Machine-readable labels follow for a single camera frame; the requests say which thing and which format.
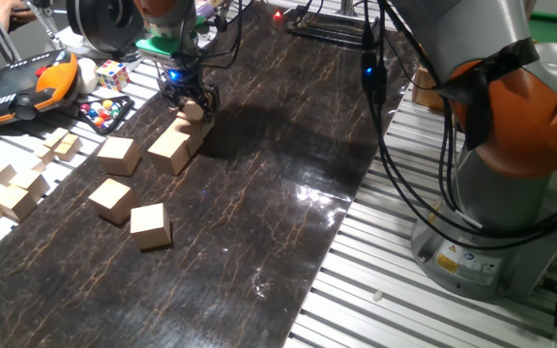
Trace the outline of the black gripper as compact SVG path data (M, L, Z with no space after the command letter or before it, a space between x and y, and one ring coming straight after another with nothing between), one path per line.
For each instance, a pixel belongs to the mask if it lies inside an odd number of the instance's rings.
M202 100L204 122L210 123L220 107L220 90L217 85L204 85L199 58L188 55L159 54L156 57L161 96L170 110L180 111L183 98Z

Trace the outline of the person hand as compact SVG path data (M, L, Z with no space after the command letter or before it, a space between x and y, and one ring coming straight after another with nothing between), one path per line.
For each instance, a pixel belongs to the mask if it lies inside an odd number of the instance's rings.
M35 14L22 0L0 0L0 23L9 32L36 19Z

